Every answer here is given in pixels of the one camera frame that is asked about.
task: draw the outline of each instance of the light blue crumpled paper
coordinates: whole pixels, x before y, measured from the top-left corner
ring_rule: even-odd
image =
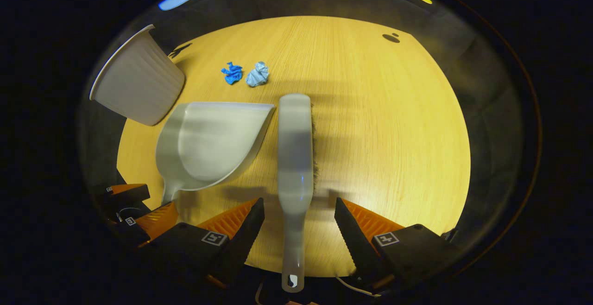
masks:
[[[267,66],[265,66],[265,63],[257,62],[256,68],[247,75],[247,85],[251,87],[263,85],[265,82],[267,82],[268,74],[269,73],[267,72]]]
[[[233,83],[241,80],[241,77],[243,77],[243,72],[241,72],[242,67],[239,65],[233,65],[233,62],[228,62],[227,64],[229,69],[222,69],[221,72],[227,75],[224,77],[225,81],[229,85],[232,85]]]

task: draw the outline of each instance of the white plastic bin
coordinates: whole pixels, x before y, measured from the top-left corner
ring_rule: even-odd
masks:
[[[169,112],[182,90],[185,75],[142,28],[105,63],[90,100],[144,125],[155,125]]]

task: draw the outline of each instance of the dark background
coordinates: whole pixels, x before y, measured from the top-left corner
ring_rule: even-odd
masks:
[[[14,73],[2,84],[9,106],[2,214],[4,270],[14,283],[9,303],[191,297],[113,250],[116,240],[93,216],[76,163],[74,110],[82,82],[130,17],[156,1],[4,0],[4,63]],[[593,216],[591,111],[585,108],[592,92],[591,0],[461,1],[495,26],[525,64],[542,110],[544,149],[536,187],[507,235],[418,302],[591,302],[591,231],[585,226],[585,216]],[[250,286],[253,293],[257,284]],[[326,294],[335,292],[347,291],[339,286]],[[330,303],[323,298],[311,300]],[[240,303],[253,303],[252,297]]]

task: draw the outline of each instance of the wooden tabletop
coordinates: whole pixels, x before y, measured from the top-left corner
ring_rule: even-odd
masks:
[[[359,20],[290,16],[230,26],[180,46],[188,43],[172,59],[186,74],[177,103],[278,106],[288,93],[311,97],[318,172],[305,221],[305,275],[354,271],[333,218],[336,197],[404,226],[422,223],[438,235],[455,227],[470,178],[467,129],[445,75],[412,35]],[[251,88],[245,79],[259,61],[269,66],[269,80]],[[234,85],[220,71],[227,62],[243,66],[243,79]],[[163,193],[155,147],[164,122],[150,127],[128,119],[117,159],[128,183],[148,185],[151,198],[144,203],[151,209]],[[182,191],[177,206],[180,220],[197,224],[263,197],[265,222],[246,264],[279,273],[277,139],[275,111],[259,154],[242,176]]]

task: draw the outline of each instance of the blue crumpled paper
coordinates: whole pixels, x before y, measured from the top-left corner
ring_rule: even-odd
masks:
[[[263,85],[265,82],[267,82],[267,75],[267,66],[265,66],[265,63],[257,62],[256,68],[247,75],[247,85],[251,87]]]
[[[222,69],[221,72],[227,75],[224,77],[225,81],[229,85],[232,85],[233,83],[241,80],[241,77],[243,77],[243,72],[241,72],[242,67],[239,65],[233,65],[233,62],[228,62],[227,64],[228,70]]]

